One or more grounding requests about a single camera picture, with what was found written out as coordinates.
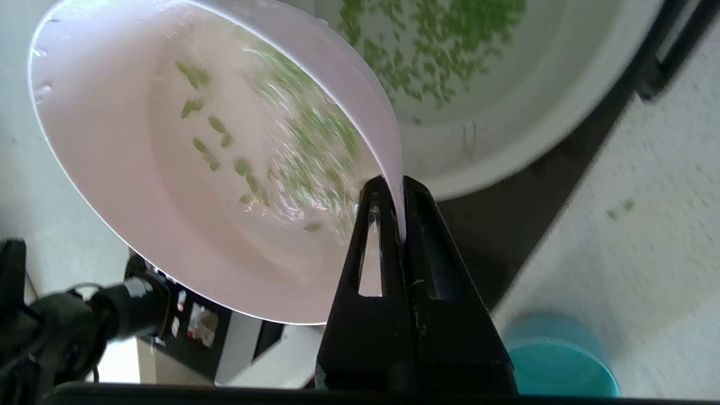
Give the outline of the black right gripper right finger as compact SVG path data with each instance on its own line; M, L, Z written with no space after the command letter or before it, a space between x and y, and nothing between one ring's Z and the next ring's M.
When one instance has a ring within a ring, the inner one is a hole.
M439 206L404 177L403 271L424 394L517 394L514 369Z

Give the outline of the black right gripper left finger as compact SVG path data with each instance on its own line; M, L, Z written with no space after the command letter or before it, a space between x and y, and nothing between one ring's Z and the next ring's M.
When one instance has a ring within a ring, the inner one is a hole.
M359 293L370 225L380 229L380 296ZM321 348L316 385L327 390L411 390L414 347L397 216L378 176L360 194L357 221Z

